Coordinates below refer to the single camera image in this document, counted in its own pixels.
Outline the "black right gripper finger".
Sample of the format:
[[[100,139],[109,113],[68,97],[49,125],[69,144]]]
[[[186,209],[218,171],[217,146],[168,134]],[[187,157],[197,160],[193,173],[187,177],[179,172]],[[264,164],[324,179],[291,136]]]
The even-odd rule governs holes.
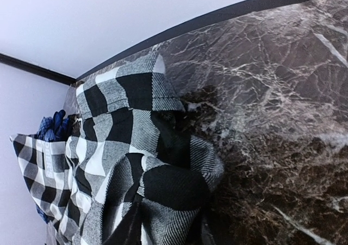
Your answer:
[[[113,233],[106,239],[106,245],[137,245],[141,244],[141,209],[135,202],[121,220]]]

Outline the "black white plaid shirt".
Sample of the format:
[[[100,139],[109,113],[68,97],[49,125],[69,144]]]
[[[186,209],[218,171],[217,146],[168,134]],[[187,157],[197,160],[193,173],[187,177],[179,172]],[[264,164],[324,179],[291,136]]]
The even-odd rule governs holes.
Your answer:
[[[223,175],[205,140],[179,132],[185,109],[150,53],[76,90],[80,130],[64,142],[11,138],[53,244],[104,244],[131,206],[141,209],[141,244],[185,244]]]

